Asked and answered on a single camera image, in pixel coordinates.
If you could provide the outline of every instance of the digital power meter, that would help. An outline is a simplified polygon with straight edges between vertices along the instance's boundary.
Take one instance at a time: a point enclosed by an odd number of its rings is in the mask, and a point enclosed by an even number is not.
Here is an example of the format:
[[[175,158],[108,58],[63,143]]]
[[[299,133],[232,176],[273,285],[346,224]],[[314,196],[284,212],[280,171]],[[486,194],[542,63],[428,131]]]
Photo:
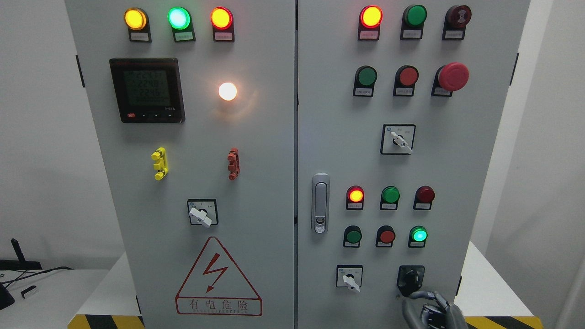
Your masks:
[[[185,121],[176,58],[110,59],[109,62],[122,122]]]

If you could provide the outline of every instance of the white switch handle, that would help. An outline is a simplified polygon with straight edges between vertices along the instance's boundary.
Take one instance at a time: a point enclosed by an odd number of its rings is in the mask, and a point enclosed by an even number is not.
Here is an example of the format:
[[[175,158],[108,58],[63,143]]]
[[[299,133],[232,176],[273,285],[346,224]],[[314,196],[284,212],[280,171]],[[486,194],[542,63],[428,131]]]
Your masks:
[[[195,220],[205,228],[211,226],[211,218],[207,217],[207,213],[203,210],[191,208],[191,211],[189,211],[189,217],[195,218]]]
[[[392,135],[392,139],[398,146],[400,146],[403,149],[406,149],[408,151],[408,154],[412,154],[412,149],[410,148],[410,146],[408,146],[408,143],[406,143],[402,136],[393,131],[390,132],[390,135]]]
[[[358,293],[360,292],[360,286],[357,285],[356,281],[351,276],[343,276],[343,284],[351,291]]]

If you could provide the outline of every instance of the lightning bolt symbol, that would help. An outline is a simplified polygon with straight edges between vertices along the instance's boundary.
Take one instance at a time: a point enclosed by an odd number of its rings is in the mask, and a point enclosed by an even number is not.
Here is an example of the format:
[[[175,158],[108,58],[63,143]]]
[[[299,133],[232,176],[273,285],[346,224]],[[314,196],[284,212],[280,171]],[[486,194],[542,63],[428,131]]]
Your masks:
[[[210,274],[210,273],[215,273],[215,272],[221,272],[218,277],[215,279],[215,281],[210,285],[207,286],[207,292],[210,292],[211,290],[214,289],[214,284],[219,280],[219,278],[225,273],[225,271],[228,270],[228,266],[224,267],[224,268],[220,268],[220,269],[214,269],[214,270],[209,270],[211,268],[211,266],[213,266],[215,264],[215,262],[218,260],[219,258],[219,254],[216,253],[214,255],[214,257],[211,259],[211,261],[209,262],[209,265],[207,265],[207,268],[205,269],[205,271],[203,271],[203,275],[206,274]]]

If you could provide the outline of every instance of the gray metal panel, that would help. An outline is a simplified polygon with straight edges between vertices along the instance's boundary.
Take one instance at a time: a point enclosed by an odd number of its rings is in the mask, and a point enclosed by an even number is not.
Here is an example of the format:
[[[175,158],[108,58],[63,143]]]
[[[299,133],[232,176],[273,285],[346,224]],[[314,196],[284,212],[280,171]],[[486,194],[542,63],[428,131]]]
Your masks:
[[[292,328],[294,1],[66,5],[146,328]],[[209,13],[216,5],[234,14],[234,43],[212,41]],[[147,12],[151,44],[128,40],[123,14],[131,6]],[[191,12],[196,42],[173,42],[166,19],[172,6]],[[121,123],[108,64],[116,57],[178,58],[185,123]],[[238,86],[230,103],[217,92],[226,81]],[[150,154],[159,146],[167,149],[170,171],[155,181]],[[232,147],[242,168],[235,181],[228,180],[226,159]],[[216,198],[219,225],[190,225],[189,198]],[[211,235],[263,299],[261,317],[177,314],[175,295]],[[218,284],[229,289],[230,282]]]
[[[363,1],[298,4],[298,328],[405,328],[396,298],[398,267],[424,265],[424,288],[453,299],[494,145],[528,0],[469,0],[465,40],[441,39],[448,1],[423,1],[422,40],[399,39],[410,1],[382,0],[380,40],[357,41]],[[452,98],[431,97],[439,67],[453,61],[471,72]],[[415,95],[393,97],[402,65],[420,72]],[[373,98],[352,96],[354,74],[373,66]],[[383,124],[415,124],[412,155],[381,155]],[[311,177],[331,178],[328,231],[311,227]],[[364,188],[363,211],[345,210],[350,186]],[[401,192],[397,211],[379,210],[387,186]],[[436,192],[430,211],[412,209],[418,187]],[[361,228],[360,248],[343,248],[349,225]],[[391,225],[392,248],[375,248],[376,232]],[[407,248],[415,225],[429,232],[426,248]],[[361,293],[335,287],[338,264],[363,265]]]

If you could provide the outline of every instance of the green push button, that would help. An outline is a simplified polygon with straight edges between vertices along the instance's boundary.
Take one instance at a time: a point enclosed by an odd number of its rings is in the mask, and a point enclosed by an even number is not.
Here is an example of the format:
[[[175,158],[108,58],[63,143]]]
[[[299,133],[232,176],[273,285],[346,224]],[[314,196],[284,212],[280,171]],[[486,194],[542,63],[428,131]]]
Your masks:
[[[426,20],[426,8],[421,5],[410,6],[404,15],[404,20],[413,28],[422,25]]]
[[[422,242],[422,241],[426,240],[426,237],[428,235],[427,235],[426,229],[424,227],[417,226],[417,227],[414,227],[412,229],[412,231],[410,231],[410,236],[412,237],[412,239],[414,241]]]
[[[377,78],[376,70],[370,66],[363,67],[357,74],[357,80],[366,86],[374,84]]]
[[[382,200],[386,203],[395,203],[400,198],[400,192],[394,186],[389,186],[382,191]]]
[[[345,236],[345,239],[351,244],[356,244],[362,239],[362,234],[358,231],[349,231]]]

